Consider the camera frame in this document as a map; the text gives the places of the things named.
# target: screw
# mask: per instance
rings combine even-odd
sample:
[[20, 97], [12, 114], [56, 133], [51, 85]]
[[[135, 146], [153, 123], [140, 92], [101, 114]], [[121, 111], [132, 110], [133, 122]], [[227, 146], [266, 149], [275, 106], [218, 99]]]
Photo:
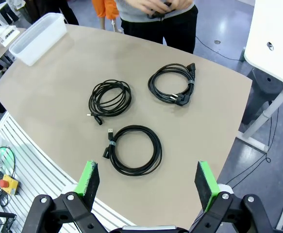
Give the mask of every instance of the screw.
[[46, 201], [47, 201], [46, 198], [42, 198], [42, 199], [40, 200], [40, 202], [42, 202], [42, 203], [45, 203]]
[[253, 198], [253, 197], [248, 197], [248, 201], [249, 201], [249, 202], [253, 202], [253, 201], [254, 201], [254, 198]]
[[222, 194], [222, 198], [225, 199], [225, 200], [229, 199], [229, 194], [226, 194], [226, 193]]
[[73, 200], [73, 199], [74, 199], [74, 196], [73, 196], [73, 195], [69, 195], [69, 196], [67, 197], [67, 199], [68, 199], [68, 200]]

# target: person's hand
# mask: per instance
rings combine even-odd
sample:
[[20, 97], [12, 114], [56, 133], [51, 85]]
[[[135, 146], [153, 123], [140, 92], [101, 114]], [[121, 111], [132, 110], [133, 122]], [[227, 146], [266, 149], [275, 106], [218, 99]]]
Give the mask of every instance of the person's hand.
[[167, 0], [167, 2], [171, 3], [171, 10], [184, 10], [193, 3], [193, 0]]
[[125, 1], [132, 7], [137, 8], [148, 15], [152, 15], [155, 11], [164, 14], [171, 10], [161, 0], [125, 0]]

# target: floor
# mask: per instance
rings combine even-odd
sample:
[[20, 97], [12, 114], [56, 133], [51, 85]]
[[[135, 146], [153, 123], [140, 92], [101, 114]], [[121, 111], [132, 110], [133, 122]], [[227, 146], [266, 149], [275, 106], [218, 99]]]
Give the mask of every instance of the floor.
[[[99, 21], [89, 0], [71, 0], [69, 5], [75, 12], [81, 25], [99, 27]], [[196, 0], [196, 5], [199, 9], [197, 37], [204, 44], [224, 56], [231, 59], [239, 59], [241, 50], [246, 46], [253, 6], [237, 0]], [[111, 24], [107, 24], [106, 28], [111, 31]], [[246, 62], [229, 60], [215, 54], [199, 41], [196, 42], [194, 54], [244, 75], [247, 75], [252, 69], [252, 66]], [[275, 114], [272, 121], [271, 137], [274, 134], [276, 119]], [[246, 126], [240, 126], [241, 131], [245, 129]], [[270, 120], [254, 135], [254, 138], [267, 144], [269, 129]], [[252, 165], [261, 156], [260, 152], [236, 139], [218, 182], [226, 183], [229, 179]], [[283, 210], [283, 105], [279, 109], [276, 134], [268, 157], [271, 158], [271, 163], [266, 161], [261, 163], [250, 176], [234, 188], [234, 192], [239, 197], [250, 193], [258, 195], [265, 206], [272, 226], [275, 227]], [[242, 176], [237, 177], [230, 185], [237, 184], [247, 174], [248, 172], [245, 172]], [[235, 231], [231, 224], [224, 223], [217, 232], [229, 233]]]

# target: plastic bin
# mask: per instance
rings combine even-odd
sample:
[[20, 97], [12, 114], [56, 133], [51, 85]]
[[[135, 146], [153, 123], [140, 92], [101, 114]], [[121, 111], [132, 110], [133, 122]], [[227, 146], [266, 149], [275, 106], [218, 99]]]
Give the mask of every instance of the plastic bin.
[[16, 39], [9, 51], [25, 64], [32, 66], [66, 34], [64, 19], [59, 13], [44, 15]]

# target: gray sweater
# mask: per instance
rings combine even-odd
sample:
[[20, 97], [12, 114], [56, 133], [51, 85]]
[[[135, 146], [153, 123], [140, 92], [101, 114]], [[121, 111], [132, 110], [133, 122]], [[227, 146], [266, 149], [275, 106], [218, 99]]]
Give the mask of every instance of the gray sweater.
[[[139, 9], [136, 9], [132, 6], [130, 6], [125, 0], [115, 0], [117, 3], [117, 9], [120, 13], [121, 19], [128, 21], [128, 22], [136, 22], [136, 23], [142, 23], [142, 22], [154, 22], [154, 21], [160, 21], [159, 18], [153, 18], [150, 19], [147, 17], [147, 14], [140, 11]], [[185, 10], [180, 11], [173, 11], [171, 13], [168, 13], [165, 15], [165, 18], [173, 17], [180, 15], [188, 10], [190, 10], [194, 6], [194, 3], [189, 6]]]

